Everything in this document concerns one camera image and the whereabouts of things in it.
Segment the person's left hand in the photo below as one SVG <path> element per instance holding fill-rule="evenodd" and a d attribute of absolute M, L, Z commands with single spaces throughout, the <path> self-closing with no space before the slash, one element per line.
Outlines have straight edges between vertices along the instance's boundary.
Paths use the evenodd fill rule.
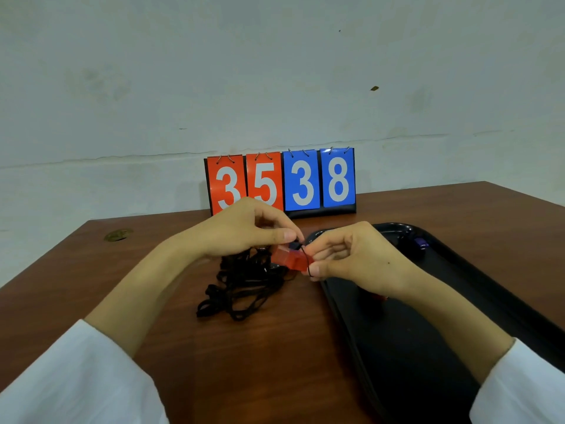
<path fill-rule="evenodd" d="M 197 259 L 228 256 L 255 246 L 304 242 L 300 229 L 281 210 L 242 198 L 208 220 L 175 236 L 190 242 Z"/>

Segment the white shirt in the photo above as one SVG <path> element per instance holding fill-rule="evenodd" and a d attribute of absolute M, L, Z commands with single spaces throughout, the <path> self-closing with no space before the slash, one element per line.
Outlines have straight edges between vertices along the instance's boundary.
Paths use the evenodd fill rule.
<path fill-rule="evenodd" d="M 565 375 L 516 339 L 471 408 L 483 423 L 565 423 Z M 78 321 L 0 393 L 0 422 L 167 424 L 152 379 Z"/>

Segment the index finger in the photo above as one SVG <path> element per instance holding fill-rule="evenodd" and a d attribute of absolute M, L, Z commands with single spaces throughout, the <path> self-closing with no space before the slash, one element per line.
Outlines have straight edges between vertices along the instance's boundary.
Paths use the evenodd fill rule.
<path fill-rule="evenodd" d="M 351 246 L 351 226 L 344 226 L 332 229 L 331 231 L 325 231 L 318 238 L 304 247 L 304 251 L 309 256 L 314 256 L 320 251 L 340 244 L 344 244 L 348 248 Z"/>
<path fill-rule="evenodd" d="M 255 201 L 255 217 L 260 217 L 268 221 L 272 221 L 281 228 L 289 228 L 296 232 L 296 236 L 300 242 L 304 242 L 304 234 L 302 231 L 294 224 L 288 216 L 283 213 L 278 208 L 271 207 L 270 205 L 259 201 L 258 199 L 253 199 Z"/>

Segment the wooden table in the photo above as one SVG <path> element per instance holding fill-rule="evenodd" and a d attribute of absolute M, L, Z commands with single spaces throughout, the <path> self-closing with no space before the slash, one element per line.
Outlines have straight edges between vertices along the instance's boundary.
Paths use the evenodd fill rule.
<path fill-rule="evenodd" d="M 0 390 L 157 243 L 207 210 L 88 221 L 0 289 Z M 305 235 L 367 220 L 428 230 L 565 329 L 565 207 L 489 184 L 358 195 L 356 215 L 303 219 Z M 109 231 L 131 236 L 105 242 Z M 372 417 L 319 285 L 286 283 L 242 323 L 197 320 L 217 262 L 166 306 L 136 356 L 171 423 L 368 423 Z"/>

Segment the white digit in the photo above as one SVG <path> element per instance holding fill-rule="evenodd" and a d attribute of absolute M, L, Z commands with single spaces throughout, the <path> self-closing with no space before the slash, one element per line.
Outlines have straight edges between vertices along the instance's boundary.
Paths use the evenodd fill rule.
<path fill-rule="evenodd" d="M 272 178 L 263 177 L 263 172 L 265 171 L 274 171 L 275 164 L 272 162 L 269 163 L 258 163 L 255 166 L 255 187 L 260 189 L 261 186 L 267 185 L 269 187 L 269 199 L 265 202 L 269 205 L 273 205 L 277 199 L 277 186 Z M 255 199 L 262 201 L 263 198 L 261 196 L 256 196 Z"/>
<path fill-rule="evenodd" d="M 341 172 L 339 174 L 335 173 L 335 166 L 339 165 L 341 167 Z M 344 200 L 349 193 L 349 183 L 345 179 L 345 175 L 348 173 L 348 165 L 343 158 L 333 158 L 329 161 L 329 174 L 332 179 L 329 182 L 329 197 L 336 202 L 341 202 Z M 335 192 L 335 185 L 341 183 L 343 190 L 340 194 Z"/>
<path fill-rule="evenodd" d="M 237 174 L 233 170 L 233 168 L 232 167 L 220 168 L 217 171 L 216 180 L 222 181 L 224 177 L 227 175 L 230 176 L 230 182 L 225 185 L 225 191 L 230 192 L 233 195 L 233 203 L 236 203 L 238 200 L 241 199 L 241 195 L 240 192 L 234 187 L 237 184 Z M 221 201 L 218 201 L 218 204 L 220 204 L 220 208 L 222 208 L 222 210 L 229 207 L 229 205 L 226 204 L 223 199 Z"/>
<path fill-rule="evenodd" d="M 291 172 L 293 174 L 298 174 L 298 170 L 301 168 L 304 170 L 304 176 L 300 179 L 300 185 L 306 186 L 306 197 L 301 198 L 300 193 L 293 193 L 292 197 L 294 202 L 302 207 L 312 202 L 312 199 L 314 198 L 314 186 L 308 181 L 312 175 L 312 169 L 310 168 L 310 165 L 308 165 L 307 161 L 297 160 L 294 162 Z"/>

